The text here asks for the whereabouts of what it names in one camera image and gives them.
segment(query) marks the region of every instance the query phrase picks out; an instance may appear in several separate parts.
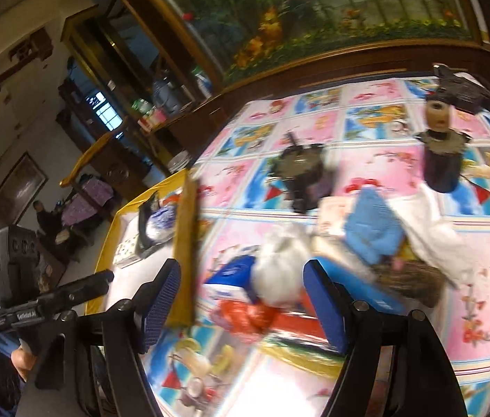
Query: metal bolt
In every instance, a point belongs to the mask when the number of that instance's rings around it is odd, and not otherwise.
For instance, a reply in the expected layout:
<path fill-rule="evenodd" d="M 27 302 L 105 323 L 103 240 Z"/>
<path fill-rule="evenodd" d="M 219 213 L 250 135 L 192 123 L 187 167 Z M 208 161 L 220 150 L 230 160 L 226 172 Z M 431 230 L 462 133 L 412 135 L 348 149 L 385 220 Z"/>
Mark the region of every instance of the metal bolt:
<path fill-rule="evenodd" d="M 368 302 L 363 300 L 356 300 L 352 305 L 359 312 L 366 312 L 370 308 Z"/>
<path fill-rule="evenodd" d="M 418 321 L 424 321 L 424 319 L 426 318 L 426 315 L 424 314 L 424 312 L 422 310 L 418 310 L 418 309 L 413 310 L 413 313 L 411 313 L 411 315 L 413 316 L 413 318 L 415 320 L 418 320 Z"/>
<path fill-rule="evenodd" d="M 68 310 L 68 311 L 65 311 L 65 312 L 62 312 L 60 314 L 60 319 L 62 321 L 69 321 L 69 320 L 72 320 L 73 319 L 73 316 L 75 314 L 75 311 L 73 310 Z"/>
<path fill-rule="evenodd" d="M 131 308 L 132 305 L 133 302 L 131 300 L 121 300 L 120 302 L 118 302 L 118 310 L 128 310 Z"/>

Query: glass cabinet door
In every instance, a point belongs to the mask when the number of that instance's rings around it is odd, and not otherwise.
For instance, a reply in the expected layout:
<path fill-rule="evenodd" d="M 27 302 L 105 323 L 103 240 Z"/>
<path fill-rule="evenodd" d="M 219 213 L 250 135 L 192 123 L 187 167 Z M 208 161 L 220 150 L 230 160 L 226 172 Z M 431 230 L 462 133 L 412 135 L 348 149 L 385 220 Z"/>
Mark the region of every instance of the glass cabinet door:
<path fill-rule="evenodd" d="M 359 44 L 471 38 L 458 0 L 165 1 L 228 84 Z"/>

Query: tissue box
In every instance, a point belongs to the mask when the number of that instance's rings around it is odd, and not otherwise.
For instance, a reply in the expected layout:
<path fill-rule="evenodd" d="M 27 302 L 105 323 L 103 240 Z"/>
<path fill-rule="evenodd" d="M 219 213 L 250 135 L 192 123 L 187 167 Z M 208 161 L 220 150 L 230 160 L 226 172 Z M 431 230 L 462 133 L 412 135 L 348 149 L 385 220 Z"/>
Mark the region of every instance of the tissue box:
<path fill-rule="evenodd" d="M 129 239 L 123 240 L 119 243 L 118 248 L 115 250 L 114 266 L 119 268 L 125 268 L 130 264 L 138 262 L 139 256 L 135 253 L 135 248 L 139 242 L 139 236 L 135 235 Z"/>
<path fill-rule="evenodd" d="M 256 258 L 240 256 L 214 273 L 204 283 L 212 299 L 255 303 L 258 298 L 252 289 L 251 270 Z"/>

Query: purple tablecloth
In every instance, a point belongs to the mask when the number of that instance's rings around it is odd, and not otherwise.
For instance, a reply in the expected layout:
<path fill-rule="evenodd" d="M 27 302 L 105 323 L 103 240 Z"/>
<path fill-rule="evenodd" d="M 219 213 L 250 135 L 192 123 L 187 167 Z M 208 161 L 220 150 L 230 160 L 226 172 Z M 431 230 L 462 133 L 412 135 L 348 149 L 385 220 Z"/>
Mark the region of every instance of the purple tablecloth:
<path fill-rule="evenodd" d="M 101 207 L 114 196 L 112 187 L 95 177 L 86 181 L 83 185 L 83 189 Z M 78 222 L 90 218 L 96 213 L 96 209 L 77 194 L 61 214 L 61 222 L 64 226 L 72 226 L 73 224 L 77 224 Z"/>

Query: human hand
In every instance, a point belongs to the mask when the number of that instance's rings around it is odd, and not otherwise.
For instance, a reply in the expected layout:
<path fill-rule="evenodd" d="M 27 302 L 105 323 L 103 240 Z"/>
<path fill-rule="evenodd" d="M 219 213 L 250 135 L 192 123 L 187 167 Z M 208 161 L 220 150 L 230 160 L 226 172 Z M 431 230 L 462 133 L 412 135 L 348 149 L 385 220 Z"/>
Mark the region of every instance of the human hand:
<path fill-rule="evenodd" d="M 19 373 L 19 376 L 26 382 L 27 375 L 33 368 L 36 362 L 36 356 L 19 347 L 11 353 L 11 363 Z"/>

